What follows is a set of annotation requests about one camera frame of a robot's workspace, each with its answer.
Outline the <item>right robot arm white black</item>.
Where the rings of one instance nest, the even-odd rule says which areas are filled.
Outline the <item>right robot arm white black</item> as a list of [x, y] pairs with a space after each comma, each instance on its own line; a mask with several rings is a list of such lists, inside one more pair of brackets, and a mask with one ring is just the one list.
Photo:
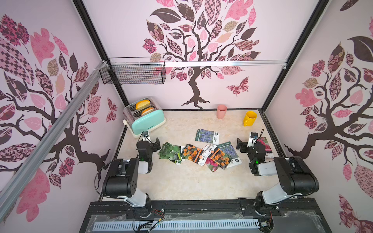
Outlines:
[[299, 156], [274, 157], [272, 161], [266, 161], [265, 145], [257, 138], [248, 142], [238, 138], [236, 149], [248, 155], [253, 175], [278, 177], [279, 183], [257, 194], [255, 206], [274, 205], [295, 196], [308, 196], [319, 190], [317, 178]]

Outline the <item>marigold seed packet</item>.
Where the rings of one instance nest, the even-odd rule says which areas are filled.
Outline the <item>marigold seed packet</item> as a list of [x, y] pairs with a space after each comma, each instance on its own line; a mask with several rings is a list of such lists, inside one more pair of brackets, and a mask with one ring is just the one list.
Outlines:
[[229, 164], [229, 158], [217, 146], [210, 150], [207, 159], [210, 158], [220, 165], [220, 169], [226, 169]]
[[207, 160], [205, 151], [208, 148], [209, 148], [208, 145], [206, 145], [203, 148], [198, 148], [191, 144], [186, 144], [184, 147], [181, 147], [181, 160], [182, 161], [189, 160], [199, 166], [203, 166]]

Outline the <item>green plant seed packet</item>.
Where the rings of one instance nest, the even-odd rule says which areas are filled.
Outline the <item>green plant seed packet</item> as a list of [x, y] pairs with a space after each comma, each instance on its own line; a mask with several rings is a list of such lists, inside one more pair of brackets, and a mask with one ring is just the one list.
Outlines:
[[173, 150], [174, 146], [175, 145], [173, 145], [169, 142], [165, 142], [162, 145], [162, 148], [160, 149], [160, 151], [158, 152], [159, 158], [160, 159], [171, 160], [170, 158], [172, 157], [172, 150]]

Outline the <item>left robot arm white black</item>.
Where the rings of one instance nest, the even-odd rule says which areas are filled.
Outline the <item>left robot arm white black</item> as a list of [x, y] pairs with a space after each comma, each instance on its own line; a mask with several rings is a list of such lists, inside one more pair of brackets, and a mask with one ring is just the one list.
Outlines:
[[112, 199], [122, 199], [133, 208], [150, 210], [151, 199], [147, 193], [137, 189], [138, 176], [149, 174], [153, 168], [153, 153], [160, 150], [160, 141], [137, 142], [138, 157], [116, 159], [110, 163], [103, 182], [102, 195]]

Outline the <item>pink flower seed packet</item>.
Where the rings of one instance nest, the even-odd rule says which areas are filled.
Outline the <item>pink flower seed packet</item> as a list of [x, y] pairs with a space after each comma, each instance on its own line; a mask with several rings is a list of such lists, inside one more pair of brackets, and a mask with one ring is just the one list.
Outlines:
[[220, 168], [220, 165], [219, 163], [217, 163], [216, 161], [208, 158], [207, 161], [206, 161], [206, 165], [207, 167], [212, 171], [212, 172], [215, 172], [216, 170], [218, 170]]

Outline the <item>lavender seed packet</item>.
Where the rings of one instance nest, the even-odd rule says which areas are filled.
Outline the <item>lavender seed packet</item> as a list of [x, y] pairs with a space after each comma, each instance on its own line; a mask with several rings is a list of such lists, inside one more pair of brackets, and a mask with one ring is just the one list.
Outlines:
[[195, 141], [217, 145], [219, 140], [220, 134], [218, 132], [205, 129], [198, 129], [196, 132]]
[[242, 160], [238, 156], [236, 149], [233, 147], [231, 142], [218, 144], [217, 147], [229, 158], [229, 164], [227, 165], [227, 168], [242, 164]]

